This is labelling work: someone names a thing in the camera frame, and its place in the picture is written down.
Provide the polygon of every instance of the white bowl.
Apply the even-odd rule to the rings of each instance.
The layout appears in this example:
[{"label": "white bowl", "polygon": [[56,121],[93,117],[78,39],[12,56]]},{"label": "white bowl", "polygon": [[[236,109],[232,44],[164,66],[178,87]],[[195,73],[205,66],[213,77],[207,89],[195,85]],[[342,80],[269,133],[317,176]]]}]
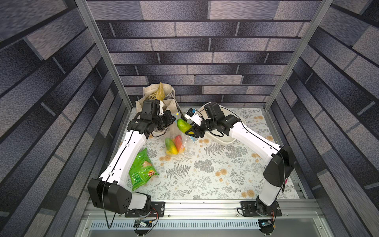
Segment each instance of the white bowl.
[{"label": "white bowl", "polygon": [[[207,113],[205,112],[204,109],[204,106],[203,105],[201,108],[199,108],[198,110],[201,111],[201,115],[204,117],[204,119],[208,119],[208,115]],[[225,116],[228,116],[228,115],[234,115],[232,112],[228,111],[225,109],[224,106],[220,105],[220,109],[222,112],[224,112],[224,115]],[[241,118],[241,121],[246,124],[246,120],[244,118],[242,118],[239,114],[237,114],[240,118]],[[221,133],[217,130],[213,130],[212,133],[216,134],[216,135],[220,135],[221,136]],[[214,135],[212,135],[210,132],[205,132],[205,135],[207,137],[209,137],[210,139],[212,139],[213,141],[217,142],[218,144],[220,145],[223,145],[223,146],[227,146],[231,143],[233,143],[235,141],[234,138],[230,137],[230,136],[227,136],[226,134],[224,134],[223,137],[216,137]]]}]

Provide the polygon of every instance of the metal vent grille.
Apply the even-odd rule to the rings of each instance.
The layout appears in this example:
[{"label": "metal vent grille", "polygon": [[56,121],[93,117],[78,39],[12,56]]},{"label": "metal vent grille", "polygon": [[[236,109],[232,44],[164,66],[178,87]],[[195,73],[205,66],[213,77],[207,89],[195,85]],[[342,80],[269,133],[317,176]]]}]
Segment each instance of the metal vent grille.
[{"label": "metal vent grille", "polygon": [[[114,221],[111,229],[133,229],[134,220]],[[108,229],[105,221],[92,222],[91,229]],[[150,229],[139,226],[138,229]],[[159,220],[154,229],[260,229],[258,220]]]}]

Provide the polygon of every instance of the yellow bag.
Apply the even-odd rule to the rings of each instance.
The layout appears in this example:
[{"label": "yellow bag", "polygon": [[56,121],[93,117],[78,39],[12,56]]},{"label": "yellow bag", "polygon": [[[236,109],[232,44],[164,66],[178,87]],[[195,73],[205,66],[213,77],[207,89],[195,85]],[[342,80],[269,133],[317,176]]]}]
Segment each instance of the yellow bag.
[{"label": "yellow bag", "polygon": [[164,90],[163,90],[163,84],[160,82],[158,90],[156,92],[153,92],[151,95],[147,96],[147,100],[152,100],[154,97],[156,97],[158,100],[163,101],[165,98]]}]

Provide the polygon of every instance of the green mango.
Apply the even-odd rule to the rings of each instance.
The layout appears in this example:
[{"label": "green mango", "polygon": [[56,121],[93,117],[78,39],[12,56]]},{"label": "green mango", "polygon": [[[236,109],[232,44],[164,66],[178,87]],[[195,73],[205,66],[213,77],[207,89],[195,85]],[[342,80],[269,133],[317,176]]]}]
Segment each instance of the green mango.
[{"label": "green mango", "polygon": [[180,131],[182,131],[183,133],[187,132],[188,130],[190,130],[192,128],[192,126],[187,123],[186,121],[182,120],[182,119],[178,119],[178,128]]},{"label": "green mango", "polygon": [[174,155],[178,154],[178,149],[176,149],[175,143],[170,138],[166,138],[164,143],[166,144],[167,151]]}]

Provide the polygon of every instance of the brick wallpaper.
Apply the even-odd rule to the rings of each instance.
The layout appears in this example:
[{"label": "brick wallpaper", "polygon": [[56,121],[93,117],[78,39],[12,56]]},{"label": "brick wallpaper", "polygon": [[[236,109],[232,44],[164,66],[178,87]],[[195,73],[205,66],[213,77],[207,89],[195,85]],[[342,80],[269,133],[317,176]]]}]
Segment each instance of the brick wallpaper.
[{"label": "brick wallpaper", "polygon": [[134,105],[163,82],[181,105],[263,106],[319,4],[88,0]]},{"label": "brick wallpaper", "polygon": [[379,236],[378,15],[334,0],[270,109],[336,237]]},{"label": "brick wallpaper", "polygon": [[129,111],[73,0],[0,15],[0,236],[71,237]]}]

